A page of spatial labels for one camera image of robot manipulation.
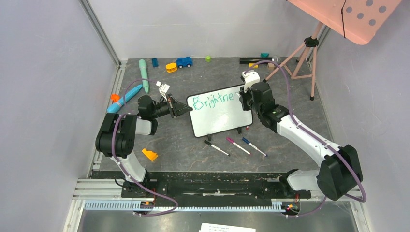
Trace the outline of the white whiteboard black frame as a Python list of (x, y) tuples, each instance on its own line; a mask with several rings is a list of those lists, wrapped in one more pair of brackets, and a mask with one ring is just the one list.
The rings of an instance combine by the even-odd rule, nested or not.
[(190, 121), (196, 138), (249, 126), (251, 111), (244, 111), (236, 93), (243, 85), (221, 88), (190, 95), (187, 105), (192, 107)]

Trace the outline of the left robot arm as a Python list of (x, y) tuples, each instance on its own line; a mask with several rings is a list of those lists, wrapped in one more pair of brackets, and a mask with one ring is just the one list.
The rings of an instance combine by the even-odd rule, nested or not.
[(193, 108), (176, 100), (171, 94), (160, 101), (144, 95), (138, 99), (138, 114), (107, 113), (96, 137), (98, 152), (116, 163), (125, 175), (129, 188), (133, 187), (140, 197), (152, 191), (146, 169), (133, 152), (136, 135), (153, 136), (158, 128), (157, 119), (170, 115), (176, 118)]

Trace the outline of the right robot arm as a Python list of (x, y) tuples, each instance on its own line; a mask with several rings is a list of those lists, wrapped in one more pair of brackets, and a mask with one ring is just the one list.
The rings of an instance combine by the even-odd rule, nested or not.
[(339, 146), (310, 129), (291, 110), (275, 102), (268, 83), (244, 85), (238, 95), (243, 110), (255, 112), (266, 128), (297, 145), (319, 167), (313, 171), (287, 172), (279, 184), (283, 196), (292, 197), (298, 191), (321, 191), (333, 201), (342, 196), (367, 201), (358, 153), (353, 146)]

